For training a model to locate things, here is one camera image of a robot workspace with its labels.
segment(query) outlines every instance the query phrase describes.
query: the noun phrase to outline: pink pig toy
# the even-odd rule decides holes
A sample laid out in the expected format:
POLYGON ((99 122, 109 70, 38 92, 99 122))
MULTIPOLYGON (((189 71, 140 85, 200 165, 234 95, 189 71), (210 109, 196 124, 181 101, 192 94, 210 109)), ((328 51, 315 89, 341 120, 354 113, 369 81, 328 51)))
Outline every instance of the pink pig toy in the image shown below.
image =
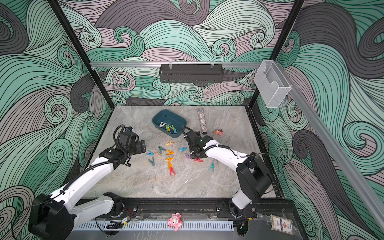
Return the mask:
POLYGON ((168 219, 168 227, 174 227, 175 232, 181 228, 183 224, 180 213, 172 214, 172 217, 168 219))

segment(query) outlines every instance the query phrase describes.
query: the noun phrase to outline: yellow clothespin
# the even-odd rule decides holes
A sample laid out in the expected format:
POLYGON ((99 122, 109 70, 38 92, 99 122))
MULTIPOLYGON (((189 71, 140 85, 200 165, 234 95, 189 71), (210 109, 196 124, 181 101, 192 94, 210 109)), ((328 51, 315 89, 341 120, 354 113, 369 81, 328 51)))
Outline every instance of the yellow clothespin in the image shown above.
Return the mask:
POLYGON ((167 143, 166 143, 166 146, 169 146, 169 145, 172 145, 172 144, 175 144, 176 142, 172 142, 172 140, 169 140, 167 143))

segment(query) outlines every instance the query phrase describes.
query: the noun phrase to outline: swirling wave wallpaper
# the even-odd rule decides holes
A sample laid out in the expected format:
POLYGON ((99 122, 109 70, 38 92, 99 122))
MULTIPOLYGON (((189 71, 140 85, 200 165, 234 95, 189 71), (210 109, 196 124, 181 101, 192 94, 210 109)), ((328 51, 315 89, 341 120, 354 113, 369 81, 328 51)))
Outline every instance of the swirling wave wallpaper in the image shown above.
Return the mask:
MULTIPOLYGON (((311 0, 311 3, 322 0, 311 0)), ((91 61, 270 57, 294 0, 59 0, 91 61)), ((257 69, 222 83, 161 83, 159 68, 98 68, 115 105, 248 105, 257 69)))
POLYGON ((0 0, 0 238, 79 173, 111 109, 46 0, 0 0))
MULTIPOLYGON (((384 1, 325 0, 300 11, 280 62, 384 200, 384 1)), ((290 95, 257 124, 283 192, 309 239, 384 239, 384 234, 290 95)))

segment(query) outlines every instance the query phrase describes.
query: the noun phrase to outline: green clothespin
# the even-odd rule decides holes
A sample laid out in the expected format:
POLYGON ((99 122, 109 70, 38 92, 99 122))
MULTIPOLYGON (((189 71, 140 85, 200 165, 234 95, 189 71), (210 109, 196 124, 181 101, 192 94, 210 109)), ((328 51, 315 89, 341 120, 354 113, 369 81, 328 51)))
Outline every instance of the green clothespin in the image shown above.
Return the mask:
POLYGON ((161 152, 161 151, 164 151, 164 152, 166 152, 167 150, 166 150, 165 148, 163 148, 162 146, 159 146, 159 151, 160 151, 160 154, 162 154, 162 152, 161 152))

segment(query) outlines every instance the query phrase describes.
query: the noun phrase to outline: transparent holder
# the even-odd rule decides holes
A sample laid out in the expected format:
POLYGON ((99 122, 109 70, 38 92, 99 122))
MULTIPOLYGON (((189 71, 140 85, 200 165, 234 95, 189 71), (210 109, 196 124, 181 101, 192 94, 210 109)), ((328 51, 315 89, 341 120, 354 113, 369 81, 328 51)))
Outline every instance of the transparent holder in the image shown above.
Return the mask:
POLYGON ((291 90, 284 68, 273 60, 262 62, 254 81, 267 108, 278 108, 291 90))

